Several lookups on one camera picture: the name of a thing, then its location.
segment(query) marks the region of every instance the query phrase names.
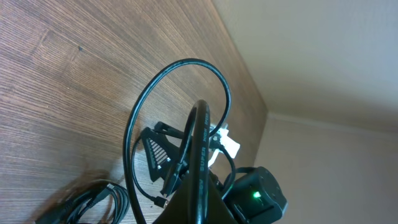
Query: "white connector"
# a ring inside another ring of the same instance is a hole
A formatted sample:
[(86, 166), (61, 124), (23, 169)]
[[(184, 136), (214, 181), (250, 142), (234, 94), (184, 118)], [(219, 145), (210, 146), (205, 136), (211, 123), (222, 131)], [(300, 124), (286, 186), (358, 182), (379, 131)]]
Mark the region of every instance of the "white connector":
[[(230, 137), (228, 137), (228, 132), (229, 131), (226, 126), (225, 128), (220, 128), (217, 133), (220, 134), (220, 136), (221, 136), (220, 143), (225, 147), (226, 151), (232, 157), (232, 159), (235, 159), (241, 145), (239, 143), (237, 143), (236, 141), (232, 140)], [(217, 156), (220, 152), (221, 151), (219, 149), (216, 149), (214, 151), (211, 159), (208, 162), (208, 167), (210, 167), (211, 165), (214, 164), (214, 162), (216, 161)]]

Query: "ceiling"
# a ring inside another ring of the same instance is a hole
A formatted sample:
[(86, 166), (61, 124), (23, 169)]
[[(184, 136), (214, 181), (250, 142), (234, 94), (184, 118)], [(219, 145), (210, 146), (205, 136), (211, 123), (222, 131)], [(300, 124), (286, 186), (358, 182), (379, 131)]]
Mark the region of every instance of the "ceiling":
[(398, 132), (398, 1), (213, 2), (271, 112)]

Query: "wooden desk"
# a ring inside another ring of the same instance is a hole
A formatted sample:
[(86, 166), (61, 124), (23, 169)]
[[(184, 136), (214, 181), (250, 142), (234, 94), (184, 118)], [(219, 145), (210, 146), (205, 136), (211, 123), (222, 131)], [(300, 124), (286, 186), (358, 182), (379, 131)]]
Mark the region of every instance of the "wooden desk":
[[(31, 223), (66, 189), (97, 176), (124, 183), (130, 110), (146, 83), (181, 58), (223, 72), (233, 99), (230, 136), (241, 144), (235, 163), (253, 165), (266, 106), (211, 1), (4, 0), (1, 19), (0, 223)], [(217, 123), (225, 104), (219, 81), (205, 68), (179, 68), (148, 97), (134, 137), (158, 121), (183, 129), (201, 98)], [(136, 160), (142, 186), (159, 195), (143, 151)], [(223, 156), (213, 171), (229, 173)], [(162, 210), (139, 199), (150, 223)], [(85, 220), (98, 220), (96, 209)], [(132, 222), (129, 212), (124, 223)]]

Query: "cable connector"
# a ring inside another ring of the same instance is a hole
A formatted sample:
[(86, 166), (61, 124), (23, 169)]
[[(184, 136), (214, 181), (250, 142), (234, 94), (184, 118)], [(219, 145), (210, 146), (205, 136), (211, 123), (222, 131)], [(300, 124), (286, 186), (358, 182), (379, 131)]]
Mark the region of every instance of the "cable connector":
[(87, 207), (92, 208), (94, 205), (96, 205), (98, 202), (104, 200), (107, 196), (109, 196), (112, 192), (113, 189), (112, 184), (108, 184), (98, 195), (96, 195), (94, 198), (92, 198), (88, 203)]
[(162, 198), (162, 197), (156, 197), (154, 200), (154, 204), (156, 206), (159, 206), (160, 208), (165, 208), (167, 206), (167, 204), (169, 203), (169, 201), (166, 198)]

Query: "wood grain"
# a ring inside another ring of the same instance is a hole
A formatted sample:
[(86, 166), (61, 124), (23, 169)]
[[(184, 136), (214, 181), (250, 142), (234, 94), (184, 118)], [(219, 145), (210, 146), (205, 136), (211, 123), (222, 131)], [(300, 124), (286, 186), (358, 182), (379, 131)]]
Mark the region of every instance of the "wood grain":
[[(230, 136), (241, 144), (235, 163), (251, 166), (266, 107), (211, 1), (1, 2), (0, 223), (31, 223), (68, 189), (101, 177), (123, 180), (121, 146), (130, 110), (146, 83), (187, 57), (216, 65), (229, 82)], [(163, 121), (183, 129), (194, 102), (206, 100), (217, 123), (221, 84), (208, 70), (183, 67), (164, 78), (145, 102), (139, 130)], [(151, 183), (144, 152), (136, 169)], [(225, 178), (229, 165), (213, 171)], [(150, 223), (162, 211), (139, 196)], [(102, 202), (84, 216), (97, 222)], [(131, 211), (123, 221), (134, 223)]]

